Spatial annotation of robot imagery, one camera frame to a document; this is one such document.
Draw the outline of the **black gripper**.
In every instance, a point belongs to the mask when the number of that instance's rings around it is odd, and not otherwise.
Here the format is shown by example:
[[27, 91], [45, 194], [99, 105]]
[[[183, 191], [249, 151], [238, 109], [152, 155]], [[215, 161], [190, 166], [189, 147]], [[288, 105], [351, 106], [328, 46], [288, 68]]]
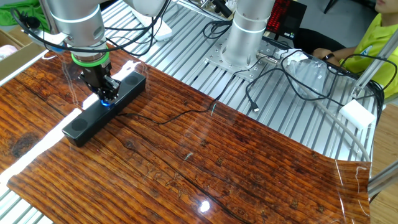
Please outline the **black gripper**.
[[120, 81], [110, 77], [112, 66], [102, 63], [94, 67], [80, 67], [80, 78], [88, 88], [102, 101], [114, 101], [118, 97]]

